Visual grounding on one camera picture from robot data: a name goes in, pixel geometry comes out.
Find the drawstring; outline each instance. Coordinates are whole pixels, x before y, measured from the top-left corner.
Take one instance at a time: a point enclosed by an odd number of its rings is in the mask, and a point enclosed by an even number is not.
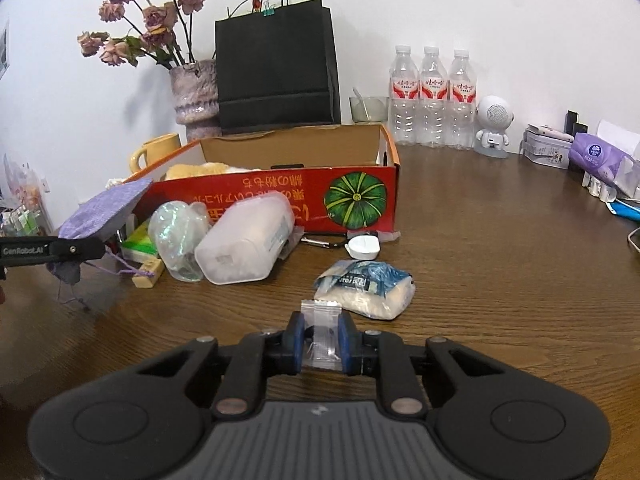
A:
[[[112,253],[111,249],[108,248],[108,247],[106,247],[106,254],[108,254],[109,256],[111,256],[112,258],[114,258],[116,261],[120,262],[121,264],[123,264],[127,268],[115,271],[115,270],[105,269],[104,267],[97,266],[95,264],[92,264],[91,262],[85,262],[85,263],[88,266],[93,267],[94,269],[102,270],[103,272],[106,272],[106,273],[111,274],[113,276],[120,276],[122,274],[135,274],[136,276],[145,276],[146,278],[152,278],[154,276],[154,274],[152,272],[150,272],[149,270],[140,270],[140,269],[136,269],[135,267],[129,265],[125,260],[123,260],[117,254]]]
[[[136,276],[145,276],[147,278],[151,278],[151,277],[153,277],[155,275],[153,272],[150,272],[149,270],[136,269],[135,267],[129,265],[125,260],[123,260],[117,254],[114,254],[113,252],[111,252],[110,248],[105,247],[105,249],[106,249],[106,251],[105,251],[106,254],[108,254],[113,259],[115,259],[116,261],[120,262],[121,264],[123,264],[127,268],[116,271],[116,270],[105,269],[104,267],[98,266],[98,265],[93,264],[91,262],[84,262],[84,263],[86,263],[90,267],[93,267],[94,269],[98,269],[98,270],[101,270],[102,272],[106,272],[107,274],[111,274],[112,276],[121,276],[123,274],[134,274]],[[78,298],[76,296],[76,292],[74,291],[74,286],[73,285],[71,285],[71,295],[72,295],[72,297],[69,300],[60,301],[60,291],[61,291],[61,289],[62,289],[62,280],[59,280],[59,283],[58,283],[58,297],[56,298],[56,301],[59,304],[63,304],[64,305],[64,304],[71,303],[72,301],[77,301],[78,303],[80,303],[82,305],[84,310],[89,310],[90,309],[89,305],[87,305],[86,302],[82,298]]]

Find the white plastic container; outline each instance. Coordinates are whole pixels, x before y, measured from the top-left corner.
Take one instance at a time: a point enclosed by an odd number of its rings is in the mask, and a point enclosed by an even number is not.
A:
[[[289,200],[275,191],[236,202],[195,251],[205,278],[216,285],[265,279],[293,231]]]
[[[520,151],[531,162],[560,168],[569,168],[569,149],[571,143],[567,140],[553,139],[525,130],[525,137],[520,145]]]

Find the spoon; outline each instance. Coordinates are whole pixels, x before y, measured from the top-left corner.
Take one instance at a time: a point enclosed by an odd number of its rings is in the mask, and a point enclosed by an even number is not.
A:
[[[367,112],[367,106],[364,104],[364,99],[362,98],[362,95],[360,94],[360,92],[358,92],[358,89],[356,87],[353,87],[353,93],[356,94],[356,97],[362,103],[362,107],[364,108],[364,113],[367,116],[367,121],[369,121],[370,123],[371,116],[369,115],[369,112]]]

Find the white robot speaker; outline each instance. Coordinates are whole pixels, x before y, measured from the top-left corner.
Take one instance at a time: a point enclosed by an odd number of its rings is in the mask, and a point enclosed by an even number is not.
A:
[[[509,145],[509,137],[505,130],[513,123],[509,103],[493,95],[487,96],[478,105],[477,117],[482,130],[476,133],[476,152],[506,158],[504,147]]]

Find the black paper bag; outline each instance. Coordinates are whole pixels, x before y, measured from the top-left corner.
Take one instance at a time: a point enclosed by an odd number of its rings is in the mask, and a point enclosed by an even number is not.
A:
[[[223,133],[340,124],[331,11],[322,0],[216,22]]]

